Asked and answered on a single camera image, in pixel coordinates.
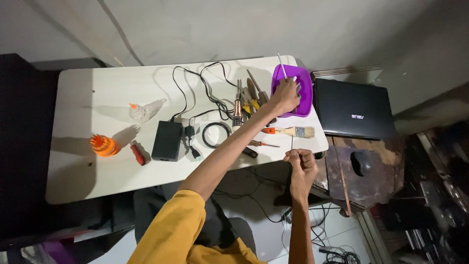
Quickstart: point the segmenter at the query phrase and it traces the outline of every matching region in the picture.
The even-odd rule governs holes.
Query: black power adapter
[[[151,158],[161,161],[177,161],[181,139],[181,123],[160,121],[156,130]]]

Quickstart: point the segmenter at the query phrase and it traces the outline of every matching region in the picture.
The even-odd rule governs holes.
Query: yellow shirt
[[[238,238],[226,249],[194,245],[205,222],[205,201],[181,190],[151,222],[128,264],[265,264]]]

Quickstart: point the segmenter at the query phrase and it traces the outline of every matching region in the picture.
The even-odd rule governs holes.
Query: brush bristles
[[[307,126],[304,128],[304,137],[307,139],[314,137],[314,127]]]

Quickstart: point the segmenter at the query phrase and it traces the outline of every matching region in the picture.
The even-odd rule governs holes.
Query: black rubber ring
[[[211,126],[214,126],[214,125],[218,125],[218,126],[221,126],[225,129],[225,131],[227,132],[227,137],[230,136],[230,129],[227,127],[227,125],[225,125],[224,123],[220,123],[220,122],[213,122],[213,123],[210,123],[208,125],[206,125],[204,127],[204,130],[202,130],[202,141],[207,145],[207,147],[209,148],[217,148],[216,146],[213,146],[213,145],[210,145],[207,140],[205,139],[205,131],[207,131],[207,128],[211,127]]]

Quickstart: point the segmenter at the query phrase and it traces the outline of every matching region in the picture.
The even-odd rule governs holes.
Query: laptop
[[[314,97],[327,135],[371,140],[397,135],[386,88],[316,78]]]

